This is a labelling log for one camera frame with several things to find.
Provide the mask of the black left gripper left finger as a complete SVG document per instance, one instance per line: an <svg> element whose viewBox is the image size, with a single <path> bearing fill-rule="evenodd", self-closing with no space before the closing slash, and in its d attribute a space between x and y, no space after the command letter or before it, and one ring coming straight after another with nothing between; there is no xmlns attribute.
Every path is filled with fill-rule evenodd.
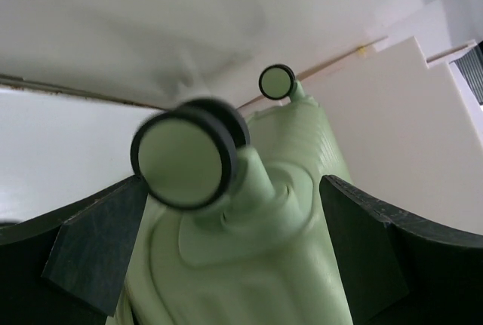
<svg viewBox="0 0 483 325"><path fill-rule="evenodd" d="M1 224L3 324L104 324L114 315L146 206L131 176L49 213Z"/></svg>

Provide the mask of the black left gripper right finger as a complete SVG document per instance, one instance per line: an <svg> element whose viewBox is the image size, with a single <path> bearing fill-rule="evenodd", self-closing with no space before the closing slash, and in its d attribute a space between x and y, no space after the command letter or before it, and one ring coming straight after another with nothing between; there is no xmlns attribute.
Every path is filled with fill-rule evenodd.
<svg viewBox="0 0 483 325"><path fill-rule="evenodd" d="M321 205L355 324L480 324L482 236L323 176Z"/></svg>

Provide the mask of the green suitcase with blue lining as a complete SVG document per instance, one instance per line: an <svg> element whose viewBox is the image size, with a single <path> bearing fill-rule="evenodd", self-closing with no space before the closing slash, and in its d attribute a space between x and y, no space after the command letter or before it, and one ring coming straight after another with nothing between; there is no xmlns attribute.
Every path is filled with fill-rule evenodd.
<svg viewBox="0 0 483 325"><path fill-rule="evenodd" d="M258 86L275 105L250 118L202 97L137 129L149 197L108 323L352 323L319 191L348 168L289 66Z"/></svg>

